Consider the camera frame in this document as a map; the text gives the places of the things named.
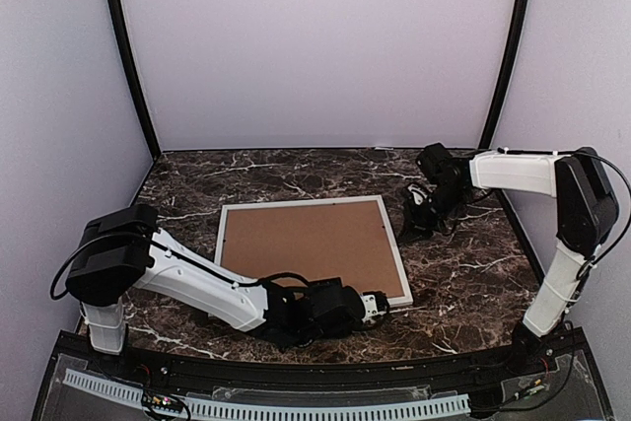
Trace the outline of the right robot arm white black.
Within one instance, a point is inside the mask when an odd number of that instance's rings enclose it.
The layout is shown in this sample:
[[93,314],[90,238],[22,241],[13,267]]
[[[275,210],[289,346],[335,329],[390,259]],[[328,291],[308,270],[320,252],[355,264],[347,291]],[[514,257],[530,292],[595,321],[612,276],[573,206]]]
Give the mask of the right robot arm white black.
[[562,321],[591,272],[630,230],[616,195],[620,188],[630,188],[630,180],[591,147],[499,148],[457,156],[435,143],[421,150],[416,165],[421,181],[401,190],[403,241],[445,232],[457,210],[485,192],[498,191],[505,194],[536,257],[549,257],[520,324],[536,338]]

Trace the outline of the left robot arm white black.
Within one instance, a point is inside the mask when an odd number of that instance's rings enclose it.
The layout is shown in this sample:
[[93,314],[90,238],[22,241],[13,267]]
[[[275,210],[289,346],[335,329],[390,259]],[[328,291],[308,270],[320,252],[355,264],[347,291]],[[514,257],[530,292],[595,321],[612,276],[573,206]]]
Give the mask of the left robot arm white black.
[[159,227],[155,208],[139,204],[89,222],[78,247],[52,279],[49,296],[78,300],[92,347],[119,378],[139,369],[125,345],[121,298],[137,288],[180,301],[280,349],[345,337],[367,314],[363,298],[333,278],[288,272],[248,278],[181,245]]

